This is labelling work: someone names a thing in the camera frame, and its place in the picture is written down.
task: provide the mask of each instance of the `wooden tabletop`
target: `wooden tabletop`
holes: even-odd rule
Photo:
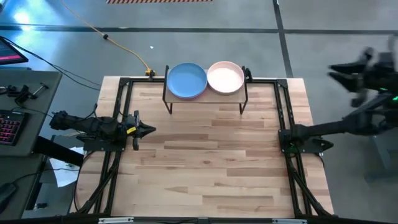
[[[98,116],[112,115],[119,79],[104,77]],[[295,122],[312,124],[304,81],[291,78],[288,83]],[[141,120],[157,131],[139,141],[139,151],[133,151],[132,140],[128,140],[112,215],[294,216],[285,159],[277,138],[279,122],[272,85],[248,84],[249,101],[243,115],[236,104],[186,103],[174,105],[170,115],[162,101],[162,90],[161,83],[133,86],[129,112],[139,110]],[[96,152],[84,164],[78,180],[78,206],[98,185],[103,157],[104,152]],[[309,189],[333,213],[320,159],[311,154],[302,157]],[[302,194],[298,194],[304,211]]]

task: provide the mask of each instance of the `black metal stand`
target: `black metal stand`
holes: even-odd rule
[[[163,85],[163,96],[162,96],[162,99],[163,99],[164,105],[167,108],[167,111],[169,112],[169,114],[172,114],[173,113],[173,103],[170,103],[170,107],[169,107],[169,105],[167,104],[167,102],[165,100],[166,88],[167,88],[167,75],[169,73],[169,69],[170,69],[170,67],[168,65],[166,65],[166,71],[164,73],[164,85]],[[243,111],[244,111],[244,109],[246,107],[246,104],[248,103],[248,99],[249,99],[247,82],[248,81],[251,82],[251,80],[252,80],[252,75],[251,75],[250,69],[245,68],[245,66],[243,66],[242,70],[243,70],[244,77],[245,77],[244,78],[244,94],[245,94],[246,100],[243,103],[243,106],[242,106],[242,103],[239,104],[239,112],[241,114],[243,114]]]

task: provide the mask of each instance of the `white bowl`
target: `white bowl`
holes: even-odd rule
[[[207,82],[218,93],[233,94],[244,83],[244,73],[239,65],[233,62],[217,62],[207,71]]]

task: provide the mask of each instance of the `white paper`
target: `white paper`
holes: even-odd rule
[[[83,147],[73,147],[70,150],[83,154]],[[52,158],[50,159],[50,163],[53,169],[68,169],[54,171],[58,187],[66,186],[77,180],[80,167],[74,165],[69,166],[66,162]]]

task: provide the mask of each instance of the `computer screen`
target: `computer screen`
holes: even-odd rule
[[[22,55],[17,49],[0,38],[0,65],[8,65],[12,63],[23,63],[29,60]]]

